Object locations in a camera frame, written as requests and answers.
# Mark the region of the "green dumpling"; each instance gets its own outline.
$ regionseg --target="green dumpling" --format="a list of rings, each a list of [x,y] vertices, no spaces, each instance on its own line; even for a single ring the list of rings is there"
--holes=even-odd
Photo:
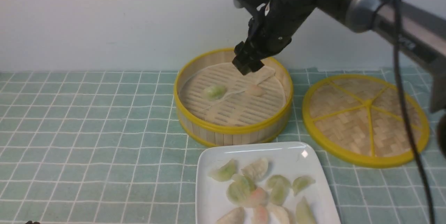
[[[209,173],[209,177],[220,182],[228,181],[232,178],[232,176],[236,173],[236,171],[237,171],[237,162],[234,159],[231,159],[223,167],[220,167],[216,170],[212,170]]]
[[[272,188],[271,194],[269,194],[269,201],[276,206],[283,205],[289,190],[290,188],[279,180]]]
[[[254,182],[246,176],[235,174],[232,178],[234,181],[226,190],[228,200],[235,205],[241,205],[245,202],[255,190]]]
[[[294,195],[298,195],[298,193],[304,189],[306,189],[309,185],[314,184],[316,181],[308,175],[301,176],[293,181],[293,192]]]
[[[206,100],[213,101],[221,99],[228,89],[223,85],[213,85],[206,87],[203,91],[203,95]]]
[[[296,221],[299,224],[317,224],[305,197],[296,205]]]
[[[266,181],[266,188],[272,189],[278,182],[282,182],[284,186],[291,187],[290,181],[282,175],[273,175]]]

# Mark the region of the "bamboo steamer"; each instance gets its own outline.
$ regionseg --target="bamboo steamer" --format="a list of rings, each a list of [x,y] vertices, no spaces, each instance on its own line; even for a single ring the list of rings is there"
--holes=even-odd
[[[285,128],[292,110],[293,83],[277,60],[262,60],[265,67],[242,76],[232,65],[233,49],[219,49],[196,57],[175,80],[174,99],[179,122],[186,133],[204,146],[231,146],[273,140]],[[240,92],[263,80],[264,94]],[[231,94],[208,101],[203,89],[222,84]]]

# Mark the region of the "black cable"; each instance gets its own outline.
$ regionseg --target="black cable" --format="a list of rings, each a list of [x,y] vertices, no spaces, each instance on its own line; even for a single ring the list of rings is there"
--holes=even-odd
[[[410,147],[412,149],[412,153],[414,154],[414,159],[418,167],[418,171],[420,173],[423,185],[424,185],[424,191],[426,193],[426,199],[427,204],[429,207],[429,220],[430,224],[435,224],[435,213],[433,211],[433,201],[432,201],[432,194],[430,192],[429,188],[429,182],[427,181],[426,172],[423,168],[423,163],[420,159],[420,155],[417,151],[417,146],[414,141],[414,133],[412,132],[412,128],[410,126],[410,119],[409,115],[407,113],[407,106],[406,106],[406,100],[404,96],[404,87],[403,87],[403,81],[401,79],[401,73],[400,73],[400,59],[399,59],[399,52],[400,52],[400,34],[401,34],[401,11],[400,11],[400,2],[401,0],[392,0],[393,7],[395,9],[395,38],[393,43],[393,70],[395,72],[395,82],[397,84],[397,92],[398,92],[398,99],[400,101],[400,107],[401,107],[401,114],[403,116],[404,121],[404,127],[406,129],[407,137],[410,143]]]

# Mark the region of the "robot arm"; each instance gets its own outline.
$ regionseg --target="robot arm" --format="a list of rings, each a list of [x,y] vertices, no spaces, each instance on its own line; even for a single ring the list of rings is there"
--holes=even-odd
[[[280,53],[319,8],[356,33],[373,30],[392,43],[394,11],[390,0],[234,0],[252,15],[248,37],[235,47],[233,64],[243,74],[256,72],[262,59]],[[446,108],[446,21],[407,3],[402,7],[400,47],[433,77],[430,111]]]

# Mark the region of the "white wall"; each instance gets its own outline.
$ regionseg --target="white wall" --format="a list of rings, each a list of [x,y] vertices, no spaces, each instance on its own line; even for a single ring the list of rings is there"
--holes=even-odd
[[[444,0],[408,1],[446,16]],[[177,70],[244,40],[249,18],[232,0],[0,0],[0,70]],[[390,50],[315,11],[278,58],[289,68],[375,68],[391,64]]]

